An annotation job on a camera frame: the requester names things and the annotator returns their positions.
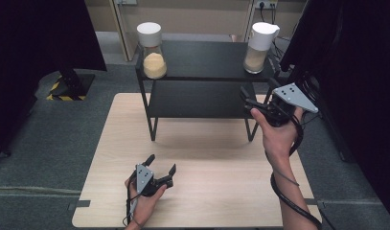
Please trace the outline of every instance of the person's left hand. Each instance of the person's left hand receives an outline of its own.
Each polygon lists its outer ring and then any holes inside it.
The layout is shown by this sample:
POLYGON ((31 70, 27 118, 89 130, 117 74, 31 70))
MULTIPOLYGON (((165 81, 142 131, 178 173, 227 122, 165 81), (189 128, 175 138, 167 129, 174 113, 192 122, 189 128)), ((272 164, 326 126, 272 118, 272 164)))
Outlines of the person's left hand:
MULTIPOLYGON (((132 181, 129 188, 131 197, 137 196, 137 191, 135 190, 134 183, 135 181, 132 181)), ((153 196, 145 197, 143 195, 138 197, 138 203, 134 210, 134 219, 141 225, 144 226, 145 223, 148 221, 150 216, 152 216, 153 210, 155 209, 155 205, 159 198, 164 194, 165 190, 167 190, 167 185, 163 185, 156 191, 156 193, 153 196)))

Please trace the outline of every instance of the hand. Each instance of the hand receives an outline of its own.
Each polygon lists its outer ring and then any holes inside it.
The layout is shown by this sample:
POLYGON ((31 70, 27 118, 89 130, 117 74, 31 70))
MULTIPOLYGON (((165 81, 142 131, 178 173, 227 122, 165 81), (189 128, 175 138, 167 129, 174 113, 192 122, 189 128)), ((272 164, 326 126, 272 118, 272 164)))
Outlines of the hand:
MULTIPOLYGON (((131 197, 137 196, 137 191, 135 190, 134 186, 136 180, 131 182, 129 188, 127 187, 128 181, 129 180, 126 180, 125 184, 126 188, 130 189, 131 197)), ((138 197, 138 203, 134 210, 134 219, 141 226, 144 226, 150 216, 152 216, 153 210, 155 209, 155 205, 159 198, 164 194, 165 190, 167 190, 167 185, 163 185, 162 187, 160 187, 153 196, 145 197, 141 195, 138 197)))
MULTIPOLYGON (((296 107, 294 115, 299 121, 302 113, 303 109, 296 107)), ((268 154, 269 162, 276 164, 276 161, 288 160, 290 148, 297 137, 295 125, 289 121, 280 127, 271 126, 265 116, 256 108, 251 109, 251 115, 263 130, 264 148, 268 154)))

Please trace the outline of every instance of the gray carpet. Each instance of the gray carpet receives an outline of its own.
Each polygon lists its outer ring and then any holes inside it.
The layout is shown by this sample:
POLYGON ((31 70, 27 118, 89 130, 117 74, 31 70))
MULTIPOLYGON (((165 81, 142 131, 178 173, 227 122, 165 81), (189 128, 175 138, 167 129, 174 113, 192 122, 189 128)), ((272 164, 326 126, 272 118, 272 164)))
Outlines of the gray carpet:
MULTIPOLYGON (((58 73, 43 78, 34 109, 11 143, 12 156, 0 159, 0 229, 75 229, 74 205, 113 97, 139 92, 130 65, 77 72, 96 75, 86 99, 48 101, 58 73)), ((264 91, 258 86, 257 92, 264 91)), ((340 160, 323 120, 310 119, 299 153, 326 217, 335 229, 390 230, 390 217, 359 167, 340 160)))

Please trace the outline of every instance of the shelf top surface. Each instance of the shelf top surface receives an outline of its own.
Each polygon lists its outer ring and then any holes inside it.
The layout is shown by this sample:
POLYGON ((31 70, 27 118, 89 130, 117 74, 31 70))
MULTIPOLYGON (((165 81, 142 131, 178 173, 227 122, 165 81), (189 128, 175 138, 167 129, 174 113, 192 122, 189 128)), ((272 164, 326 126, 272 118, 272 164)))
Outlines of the shelf top surface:
MULTIPOLYGON (((215 41, 162 42, 162 52, 167 63, 167 75, 161 80, 202 81, 267 81, 274 76, 269 57, 259 74, 250 74, 243 68, 247 43, 215 41)), ((139 58, 137 68, 142 65, 139 58)))

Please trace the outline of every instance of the white lid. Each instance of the white lid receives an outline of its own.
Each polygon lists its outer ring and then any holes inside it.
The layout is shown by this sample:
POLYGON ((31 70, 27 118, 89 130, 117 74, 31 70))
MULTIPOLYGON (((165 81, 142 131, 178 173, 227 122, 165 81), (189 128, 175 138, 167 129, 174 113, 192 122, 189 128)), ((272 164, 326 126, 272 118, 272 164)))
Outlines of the white lid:
POLYGON ((272 40, 278 35, 279 27, 265 22, 252 25, 248 45, 259 51, 269 50, 272 40))
POLYGON ((145 47, 158 46, 162 42, 161 26, 154 22, 145 22, 137 27, 138 39, 145 47))

